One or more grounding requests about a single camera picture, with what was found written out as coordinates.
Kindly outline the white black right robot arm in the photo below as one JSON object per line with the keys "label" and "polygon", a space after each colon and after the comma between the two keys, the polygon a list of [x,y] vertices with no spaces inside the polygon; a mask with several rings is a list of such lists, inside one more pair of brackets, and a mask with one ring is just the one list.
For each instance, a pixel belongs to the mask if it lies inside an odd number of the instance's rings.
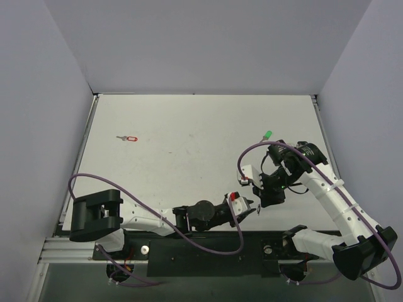
{"label": "white black right robot arm", "polygon": [[392,227],[382,227],[363,211],[336,177],[326,156],[309,142],[287,145],[283,140],[268,142],[266,156],[276,170],[258,172],[252,165],[239,165],[241,185],[251,185],[266,208],[285,202],[285,190],[295,183],[313,194],[338,228],[339,235],[328,235],[298,225],[282,235],[281,251],[288,257],[312,255],[334,263],[350,280],[363,278],[374,267],[392,258],[397,241]]}

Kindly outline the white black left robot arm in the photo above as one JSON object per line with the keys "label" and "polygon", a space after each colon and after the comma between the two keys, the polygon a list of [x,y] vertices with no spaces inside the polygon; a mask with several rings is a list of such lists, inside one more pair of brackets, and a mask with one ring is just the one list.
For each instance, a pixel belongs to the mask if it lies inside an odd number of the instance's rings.
{"label": "white black left robot arm", "polygon": [[204,232],[229,223],[235,227],[255,212],[253,202],[239,193],[225,195],[222,203],[214,205],[201,200],[193,206],[155,209],[154,215],[145,206],[125,201],[120,191],[109,189],[81,196],[73,202],[69,239],[73,242],[99,240],[120,229],[140,230],[166,237],[177,228],[185,235],[192,230]]}

